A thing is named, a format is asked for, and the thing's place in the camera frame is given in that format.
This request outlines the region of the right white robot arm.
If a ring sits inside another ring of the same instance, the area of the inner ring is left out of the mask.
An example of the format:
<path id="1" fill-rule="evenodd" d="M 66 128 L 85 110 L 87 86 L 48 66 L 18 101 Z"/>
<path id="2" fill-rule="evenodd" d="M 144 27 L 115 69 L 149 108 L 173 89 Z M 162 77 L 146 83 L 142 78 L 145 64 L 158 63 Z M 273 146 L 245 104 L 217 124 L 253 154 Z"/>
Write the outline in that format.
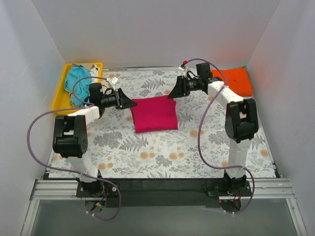
<path id="1" fill-rule="evenodd" d="M 239 193 L 246 187 L 247 175 L 250 171 L 246 167 L 249 142 L 258 132 L 258 115 L 254 99 L 244 99 L 227 85 L 227 77 L 221 70 L 220 76 L 215 77 L 211 71 L 212 63 L 202 59 L 196 65 L 197 75 L 189 76 L 187 61 L 182 62 L 179 69 L 182 75 L 177 77 L 176 84 L 168 98 L 189 96 L 192 91 L 203 91 L 212 96 L 214 101 L 225 108 L 225 132 L 229 138 L 228 166 L 223 167 L 223 178 L 213 188 L 225 192 L 227 195 Z"/>

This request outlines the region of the magenta t shirt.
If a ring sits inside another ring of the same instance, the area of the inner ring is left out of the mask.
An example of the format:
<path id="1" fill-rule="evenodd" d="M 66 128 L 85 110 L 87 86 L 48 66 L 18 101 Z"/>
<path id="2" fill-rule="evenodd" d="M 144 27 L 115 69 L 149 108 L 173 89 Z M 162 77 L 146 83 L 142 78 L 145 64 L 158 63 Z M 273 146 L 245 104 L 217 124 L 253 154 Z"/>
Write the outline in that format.
<path id="1" fill-rule="evenodd" d="M 164 95 L 133 99 L 133 102 L 137 104 L 130 109 L 136 133 L 178 129 L 174 99 Z"/>

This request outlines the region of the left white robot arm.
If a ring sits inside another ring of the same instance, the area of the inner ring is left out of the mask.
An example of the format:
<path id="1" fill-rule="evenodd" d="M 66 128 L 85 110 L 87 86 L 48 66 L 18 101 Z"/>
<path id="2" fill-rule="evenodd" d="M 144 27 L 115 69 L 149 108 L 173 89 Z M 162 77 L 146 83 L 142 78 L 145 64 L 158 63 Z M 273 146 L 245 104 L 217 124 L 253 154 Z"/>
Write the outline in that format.
<path id="1" fill-rule="evenodd" d="M 92 107 L 56 117 L 53 150 L 70 162 L 82 189 L 98 197 L 104 193 L 105 185 L 100 180 L 100 170 L 87 154 L 87 126 L 101 118 L 106 108 L 121 110 L 135 107 L 137 103 L 128 98 L 121 88 L 103 91 L 101 83 L 90 84 L 89 93 L 89 101 L 94 104 Z"/>

